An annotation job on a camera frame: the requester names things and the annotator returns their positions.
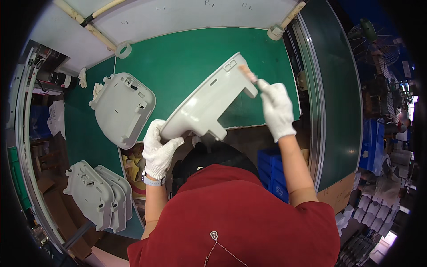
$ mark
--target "person's left hand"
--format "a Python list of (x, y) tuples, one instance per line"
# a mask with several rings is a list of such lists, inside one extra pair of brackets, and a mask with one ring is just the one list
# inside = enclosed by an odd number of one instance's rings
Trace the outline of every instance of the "person's left hand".
[(165, 145), (160, 143), (160, 128), (164, 120), (153, 120), (144, 137), (142, 157), (146, 160), (145, 172), (156, 180), (166, 176), (172, 163), (175, 150), (184, 143), (182, 137), (169, 140)]

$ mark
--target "white cotton glove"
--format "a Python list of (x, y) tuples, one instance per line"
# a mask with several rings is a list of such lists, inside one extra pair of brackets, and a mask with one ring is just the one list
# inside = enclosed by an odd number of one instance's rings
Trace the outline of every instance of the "white cotton glove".
[(151, 122), (144, 137), (144, 150), (142, 151), (142, 157), (146, 160), (145, 172), (156, 180), (161, 180), (166, 176), (175, 150), (184, 143), (184, 138), (178, 137), (162, 145), (160, 128), (164, 123), (164, 120)]
[(85, 67), (82, 68), (82, 70), (80, 71), (79, 79), (80, 79), (79, 85), (81, 85), (82, 88), (86, 88), (87, 83), (86, 83), (86, 68)]
[(292, 127), (294, 121), (292, 102), (283, 83), (270, 85), (265, 80), (259, 79), (257, 85), (262, 91), (264, 119), (274, 142), (277, 143), (280, 137), (295, 135), (296, 130)]

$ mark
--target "green work table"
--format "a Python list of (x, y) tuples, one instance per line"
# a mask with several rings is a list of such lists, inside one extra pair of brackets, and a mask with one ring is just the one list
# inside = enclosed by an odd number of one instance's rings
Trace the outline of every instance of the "green work table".
[[(236, 52), (242, 54), (259, 78), (286, 86), (293, 103), (294, 119), (298, 120), (298, 93), (282, 40), (269, 39), (262, 29), (198, 29), (133, 44), (127, 58), (117, 58), (115, 73), (132, 74), (156, 95), (156, 107), (138, 140), (143, 139), (153, 119), (166, 120), (200, 83)], [(123, 175), (117, 146), (104, 136), (95, 111), (88, 106), (93, 98), (94, 83), (102, 83), (113, 70), (114, 57), (86, 71), (87, 88), (77, 86), (65, 95), (65, 132), (70, 164), (86, 160), (92, 167), (101, 164)], [(259, 94), (250, 99), (241, 93), (219, 122), (225, 128), (264, 124)]]

